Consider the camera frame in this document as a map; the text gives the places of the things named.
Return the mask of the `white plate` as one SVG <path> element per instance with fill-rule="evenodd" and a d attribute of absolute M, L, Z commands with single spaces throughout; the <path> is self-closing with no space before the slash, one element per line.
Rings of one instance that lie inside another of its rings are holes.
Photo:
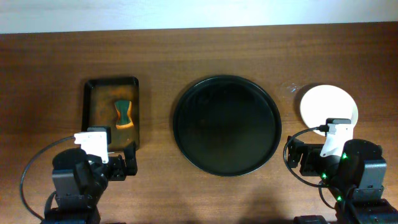
<path fill-rule="evenodd" d="M 354 128 L 359 118 L 353 97 L 333 85 L 318 85 L 306 91 L 300 100 L 299 111 L 308 128 L 326 124 L 327 118 L 350 119 Z"/>

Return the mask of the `orange green sponge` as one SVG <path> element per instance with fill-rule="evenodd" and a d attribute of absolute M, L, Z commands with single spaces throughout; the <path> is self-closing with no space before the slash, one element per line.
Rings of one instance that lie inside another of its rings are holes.
<path fill-rule="evenodd" d="M 134 123 L 131 116 L 132 102 L 129 100 L 118 100 L 114 102 L 114 105 L 118 115 L 116 128 L 127 129 L 133 127 Z"/>

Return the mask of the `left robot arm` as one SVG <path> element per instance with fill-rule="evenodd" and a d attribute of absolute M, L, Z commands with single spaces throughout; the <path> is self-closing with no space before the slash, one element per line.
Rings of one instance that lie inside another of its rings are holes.
<path fill-rule="evenodd" d="M 137 174 L 136 149 L 132 142 L 123 156 L 105 164 L 80 148 L 57 154 L 52 161 L 55 192 L 46 201 L 42 223 L 99 223 L 97 204 L 108 183 Z"/>

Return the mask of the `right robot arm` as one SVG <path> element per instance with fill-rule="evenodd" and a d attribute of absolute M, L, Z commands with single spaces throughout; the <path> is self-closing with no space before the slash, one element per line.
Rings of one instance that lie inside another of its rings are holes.
<path fill-rule="evenodd" d="M 289 136 L 284 160 L 288 170 L 300 166 L 301 176 L 321 178 L 315 187 L 334 196 L 340 223 L 397 223 L 397 209 L 382 198 L 387 164 L 381 146 L 352 139 L 343 145 L 341 156 L 322 157 L 321 149 L 321 144 Z"/>

